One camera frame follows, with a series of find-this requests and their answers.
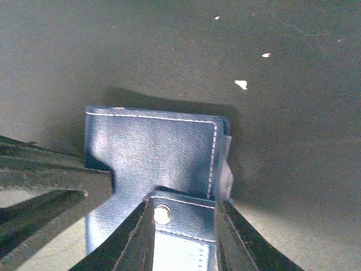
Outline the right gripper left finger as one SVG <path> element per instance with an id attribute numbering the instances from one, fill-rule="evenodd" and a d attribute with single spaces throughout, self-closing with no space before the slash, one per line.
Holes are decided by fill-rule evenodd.
<path id="1" fill-rule="evenodd" d="M 153 200 L 146 199 L 98 248 L 71 269 L 152 270 L 154 247 Z"/>

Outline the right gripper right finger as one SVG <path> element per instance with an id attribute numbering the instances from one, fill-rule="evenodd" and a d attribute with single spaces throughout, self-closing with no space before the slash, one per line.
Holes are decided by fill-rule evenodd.
<path id="1" fill-rule="evenodd" d="M 216 203 L 215 239 L 219 270 L 301 270 L 228 201 Z"/>

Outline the blue leather card holder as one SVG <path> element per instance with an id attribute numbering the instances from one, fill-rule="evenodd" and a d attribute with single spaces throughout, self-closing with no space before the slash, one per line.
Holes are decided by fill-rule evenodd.
<path id="1" fill-rule="evenodd" d="M 222 116 L 88 106 L 85 166 L 112 173 L 113 195 L 86 216 L 93 252 L 150 197 L 154 270 L 217 270 L 214 208 L 228 199 L 230 123 Z"/>

